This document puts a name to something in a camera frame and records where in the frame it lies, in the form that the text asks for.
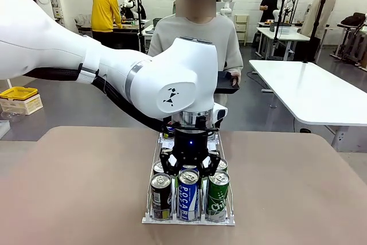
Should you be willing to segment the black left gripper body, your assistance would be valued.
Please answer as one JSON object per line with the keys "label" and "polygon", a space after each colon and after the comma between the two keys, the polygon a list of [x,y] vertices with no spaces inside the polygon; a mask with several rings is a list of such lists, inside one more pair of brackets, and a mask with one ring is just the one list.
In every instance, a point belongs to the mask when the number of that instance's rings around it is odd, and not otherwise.
{"label": "black left gripper body", "polygon": [[174,136],[173,156],[177,166],[194,165],[202,167],[203,160],[208,156],[208,133],[206,131],[176,130]]}

